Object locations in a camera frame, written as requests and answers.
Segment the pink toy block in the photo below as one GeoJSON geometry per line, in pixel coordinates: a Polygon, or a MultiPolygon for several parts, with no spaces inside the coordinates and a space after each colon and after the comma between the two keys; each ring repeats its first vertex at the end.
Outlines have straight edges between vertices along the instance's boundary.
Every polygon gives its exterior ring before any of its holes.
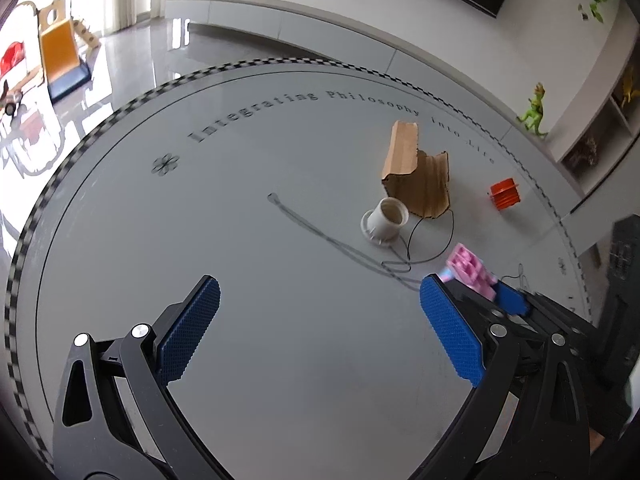
{"type": "Polygon", "coordinates": [[[495,286],[498,280],[495,275],[474,252],[461,243],[454,246],[438,277],[443,283],[456,280],[489,301],[497,297],[495,286]]]}

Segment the orange plastic spool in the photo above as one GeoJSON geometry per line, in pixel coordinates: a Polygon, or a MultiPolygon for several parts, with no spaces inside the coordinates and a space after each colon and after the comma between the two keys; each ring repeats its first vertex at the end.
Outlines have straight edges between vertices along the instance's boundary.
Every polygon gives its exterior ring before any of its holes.
{"type": "Polygon", "coordinates": [[[521,201],[518,185],[513,178],[507,178],[491,185],[489,197],[498,211],[506,210],[521,201]]]}

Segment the brown paper bag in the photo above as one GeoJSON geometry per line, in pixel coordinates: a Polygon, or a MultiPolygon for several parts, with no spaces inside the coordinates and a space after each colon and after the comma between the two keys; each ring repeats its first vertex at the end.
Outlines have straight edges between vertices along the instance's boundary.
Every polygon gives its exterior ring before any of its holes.
{"type": "Polygon", "coordinates": [[[416,122],[394,122],[381,182],[388,196],[422,219],[437,219],[450,208],[449,155],[420,150],[416,122]]]}

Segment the white plastic cup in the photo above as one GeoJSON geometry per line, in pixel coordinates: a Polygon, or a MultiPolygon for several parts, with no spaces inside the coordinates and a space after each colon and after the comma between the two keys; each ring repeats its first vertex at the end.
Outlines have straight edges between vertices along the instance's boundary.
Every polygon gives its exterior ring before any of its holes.
{"type": "Polygon", "coordinates": [[[407,206],[393,197],[385,197],[360,220],[362,235],[372,244],[388,247],[398,240],[400,230],[408,223],[407,206]]]}

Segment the green dinosaur toy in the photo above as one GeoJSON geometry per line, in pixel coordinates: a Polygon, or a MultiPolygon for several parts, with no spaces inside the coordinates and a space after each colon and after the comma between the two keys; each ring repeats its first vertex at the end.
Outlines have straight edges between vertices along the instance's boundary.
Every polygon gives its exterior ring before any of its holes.
{"type": "Polygon", "coordinates": [[[540,130],[542,120],[544,119],[544,95],[546,89],[541,82],[538,82],[534,88],[534,93],[528,99],[529,106],[524,114],[521,114],[516,120],[525,128],[526,131],[532,132],[538,138],[544,139],[548,133],[540,130]]]}

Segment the orange toy slide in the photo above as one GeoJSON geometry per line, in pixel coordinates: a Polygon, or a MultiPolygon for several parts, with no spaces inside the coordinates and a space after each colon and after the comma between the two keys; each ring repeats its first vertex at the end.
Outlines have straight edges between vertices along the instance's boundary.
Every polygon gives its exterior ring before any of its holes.
{"type": "Polygon", "coordinates": [[[41,66],[52,104],[88,84],[91,70],[78,53],[75,29],[65,0],[38,11],[41,66]]]}

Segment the wooden toy car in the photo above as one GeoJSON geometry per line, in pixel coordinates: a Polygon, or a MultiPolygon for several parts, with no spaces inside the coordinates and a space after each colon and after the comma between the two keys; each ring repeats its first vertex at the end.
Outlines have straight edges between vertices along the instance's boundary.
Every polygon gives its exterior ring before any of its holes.
{"type": "Polygon", "coordinates": [[[9,81],[3,81],[1,108],[6,116],[14,117],[20,108],[24,96],[23,87],[24,84],[22,82],[14,87],[10,87],[9,81]]]}

